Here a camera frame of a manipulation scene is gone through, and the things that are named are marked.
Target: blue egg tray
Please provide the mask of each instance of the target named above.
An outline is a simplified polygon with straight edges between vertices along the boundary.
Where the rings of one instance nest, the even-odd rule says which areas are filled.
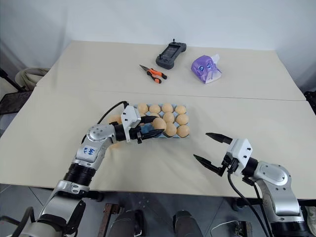
[[[174,111],[175,108],[177,107],[177,105],[176,105],[176,104],[171,104],[171,105],[172,105],[172,107],[173,107],[174,120],[176,120],[177,116],[179,115],[177,112]],[[161,111],[158,115],[162,118],[163,115],[164,115],[164,112]],[[176,121],[175,121],[173,124],[176,126],[176,128],[178,128],[178,127],[180,126]],[[151,125],[151,123],[146,123],[145,125],[143,125],[143,126],[141,126],[141,127],[142,127],[142,133],[147,133],[147,132],[149,132],[149,131],[154,130],[154,127]],[[163,133],[162,133],[161,135],[159,135],[158,137],[170,138],[170,137],[166,137]],[[180,137],[178,134],[176,134],[176,135],[174,135],[174,136],[171,137],[171,138],[181,138],[181,137]]]

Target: black cable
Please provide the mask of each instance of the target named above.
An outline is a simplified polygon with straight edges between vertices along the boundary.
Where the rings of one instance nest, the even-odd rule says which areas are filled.
[[[250,207],[250,209],[252,210],[252,212],[255,214],[255,216],[257,217],[264,233],[266,234],[267,237],[272,237],[269,235],[269,233],[267,232],[258,212],[255,210],[255,208],[251,205],[251,203],[248,201],[247,198],[244,197],[244,195],[241,194],[241,192],[238,191],[238,189],[234,186],[233,182],[232,182],[232,179],[231,179],[231,173],[228,172],[228,175],[227,175],[227,178],[228,178],[228,182],[229,184],[231,185],[232,189],[247,203],[247,205]]]
[[[111,112],[114,108],[116,108],[117,106],[119,106],[120,104],[124,104],[124,108],[128,105],[128,102],[127,101],[121,101],[121,102],[118,102],[116,105],[114,105],[112,108],[110,108],[105,114],[103,114],[103,116],[100,118],[100,120],[98,121],[97,124],[100,124],[100,122],[102,122],[102,120],[104,119],[104,117],[106,115],[109,114],[109,112]]]
[[[259,191],[258,191],[257,186],[255,184],[253,185],[253,188],[255,189],[257,198],[260,200],[260,194],[259,194]],[[268,222],[267,215],[266,215],[266,212],[265,212],[262,204],[260,204],[260,208],[261,208],[261,211],[262,211],[262,214],[263,214],[263,219],[265,220],[265,223],[266,223],[269,235],[272,237],[273,235],[272,235],[272,231],[271,231],[271,228],[270,228],[270,223]]]
[[[105,114],[103,114],[103,116],[100,118],[100,120],[97,122],[97,124],[100,124],[100,122],[102,122],[102,120],[105,118],[106,115],[109,114],[109,112],[111,112],[114,108],[116,108],[117,106],[119,106],[120,104],[124,104],[124,108],[126,108],[126,106],[128,105],[127,101],[121,101],[118,102],[116,105],[112,106],[108,111],[106,111]],[[81,141],[81,144],[84,142],[85,138],[87,137],[87,135],[85,135]]]
[[[11,217],[8,217],[8,216],[1,216],[0,221],[6,221],[6,222],[9,222],[9,223],[14,224],[16,226],[18,226],[20,224],[19,221],[15,220]]]
[[[35,222],[34,210],[31,206],[28,207],[26,209],[26,211],[24,212],[23,218],[22,218],[19,226],[15,229],[15,231],[13,232],[11,237],[18,237],[21,234],[22,230],[24,229],[26,223],[29,220],[29,217],[31,219],[31,222]]]

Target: brown egg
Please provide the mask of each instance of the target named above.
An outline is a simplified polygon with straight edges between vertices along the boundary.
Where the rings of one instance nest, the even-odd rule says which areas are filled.
[[[170,112],[172,113],[173,112],[173,107],[170,103],[164,103],[163,106],[162,106],[162,111],[164,113],[167,113],[167,112]]]
[[[167,112],[163,115],[163,120],[165,120],[165,122],[174,122],[174,115],[173,113]]]
[[[165,131],[165,129],[167,128],[167,124],[162,118],[154,119],[152,125],[154,129],[163,129]]]
[[[145,114],[148,112],[148,106],[146,103],[140,103],[137,105],[139,113]]]
[[[178,105],[175,109],[175,112],[177,112],[178,114],[182,115],[185,114],[187,111],[186,107],[183,105]]]
[[[150,116],[156,116],[156,117],[160,117],[159,114],[155,114],[155,113],[150,113]]]
[[[186,125],[181,125],[178,127],[177,129],[177,134],[179,135],[179,137],[186,137],[190,134],[190,128],[189,126]]]
[[[189,122],[189,116],[187,115],[178,115],[176,122],[180,125],[185,125]]]
[[[150,107],[149,107],[149,112],[150,113],[159,114],[160,111],[161,111],[161,109],[160,109],[159,105],[150,105]]]
[[[174,135],[176,135],[176,133],[177,133],[177,127],[173,123],[168,122],[166,130],[164,132],[165,136],[173,137]]]
[[[122,119],[120,118],[120,115],[110,115],[107,121],[108,123],[111,123],[111,122],[122,123]]]

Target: pliers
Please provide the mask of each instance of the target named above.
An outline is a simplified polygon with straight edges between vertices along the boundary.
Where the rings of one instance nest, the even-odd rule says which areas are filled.
[[[155,82],[157,83],[161,83],[161,80],[159,78],[155,78],[153,75],[158,75],[160,77],[162,77],[163,79],[167,79],[167,76],[165,74],[163,74],[162,72],[158,72],[152,68],[147,68],[145,66],[139,65],[141,66],[142,69],[144,69],[147,72],[147,75],[149,75]]]

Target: purple tissue box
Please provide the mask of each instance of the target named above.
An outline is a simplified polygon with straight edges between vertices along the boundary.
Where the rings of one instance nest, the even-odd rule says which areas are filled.
[[[191,70],[203,83],[210,83],[222,75],[222,72],[216,67],[218,60],[218,54],[212,57],[203,55],[192,63]]]

